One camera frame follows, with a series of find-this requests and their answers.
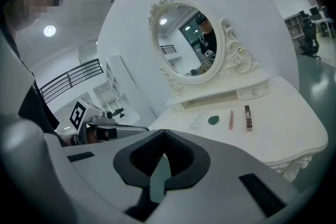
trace fluorescent light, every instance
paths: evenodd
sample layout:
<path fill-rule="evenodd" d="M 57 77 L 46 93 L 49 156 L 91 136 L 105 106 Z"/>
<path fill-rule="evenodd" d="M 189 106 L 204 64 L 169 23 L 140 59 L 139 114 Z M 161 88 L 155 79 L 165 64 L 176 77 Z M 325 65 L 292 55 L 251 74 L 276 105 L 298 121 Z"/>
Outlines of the fluorescent light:
<path fill-rule="evenodd" d="M 56 33 L 56 28 L 53 25 L 48 25 L 46 28 L 43 30 L 43 34 L 46 37 L 51 37 Z"/>

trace oval mirror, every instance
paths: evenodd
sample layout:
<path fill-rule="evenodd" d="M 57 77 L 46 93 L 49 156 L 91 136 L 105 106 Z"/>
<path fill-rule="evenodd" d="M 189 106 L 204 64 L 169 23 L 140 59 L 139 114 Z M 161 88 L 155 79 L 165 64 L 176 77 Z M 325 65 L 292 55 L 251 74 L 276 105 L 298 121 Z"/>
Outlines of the oval mirror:
<path fill-rule="evenodd" d="M 162 57 L 179 74 L 199 76 L 211 68 L 216 35 L 198 9 L 179 4 L 168 7 L 156 21 L 155 35 Z"/>

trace dark green stone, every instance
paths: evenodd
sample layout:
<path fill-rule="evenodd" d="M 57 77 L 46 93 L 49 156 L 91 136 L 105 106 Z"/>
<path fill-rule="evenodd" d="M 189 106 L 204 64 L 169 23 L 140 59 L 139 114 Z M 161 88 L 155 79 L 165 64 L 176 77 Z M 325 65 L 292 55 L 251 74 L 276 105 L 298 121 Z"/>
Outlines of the dark green stone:
<path fill-rule="evenodd" d="M 219 121 L 219 116 L 212 116 L 208 119 L 208 123 L 215 125 Z"/>

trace railing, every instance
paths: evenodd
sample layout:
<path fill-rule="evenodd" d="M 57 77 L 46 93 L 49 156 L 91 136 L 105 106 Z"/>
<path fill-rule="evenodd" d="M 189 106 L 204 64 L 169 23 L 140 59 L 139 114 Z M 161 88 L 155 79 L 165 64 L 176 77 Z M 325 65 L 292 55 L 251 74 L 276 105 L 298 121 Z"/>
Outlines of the railing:
<path fill-rule="evenodd" d="M 176 52 L 174 45 L 160 46 L 163 54 L 173 54 Z"/>
<path fill-rule="evenodd" d="M 40 92 L 46 103 L 49 103 L 60 94 L 73 86 L 103 73 L 98 59 L 86 62 L 80 66 L 59 75 L 40 88 Z"/>

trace man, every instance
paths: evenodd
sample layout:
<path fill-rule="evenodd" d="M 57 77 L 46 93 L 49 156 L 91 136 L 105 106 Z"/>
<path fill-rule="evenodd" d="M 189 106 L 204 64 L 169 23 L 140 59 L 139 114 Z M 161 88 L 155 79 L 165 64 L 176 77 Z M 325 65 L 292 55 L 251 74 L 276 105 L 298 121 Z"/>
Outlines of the man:
<path fill-rule="evenodd" d="M 8 0 L 1 12 L 1 31 L 8 44 L 20 58 L 15 44 L 19 31 L 36 22 L 47 7 L 58 6 L 63 0 Z M 62 146 L 68 144 L 55 132 L 59 122 L 49 110 L 37 88 L 36 82 L 28 91 L 18 115 L 38 124 L 45 133 L 56 135 Z"/>
<path fill-rule="evenodd" d="M 203 38 L 200 38 L 201 53 L 205 54 L 207 50 L 217 53 L 216 35 L 209 20 L 201 13 L 197 16 L 196 23 L 200 27 L 201 31 L 203 31 Z"/>

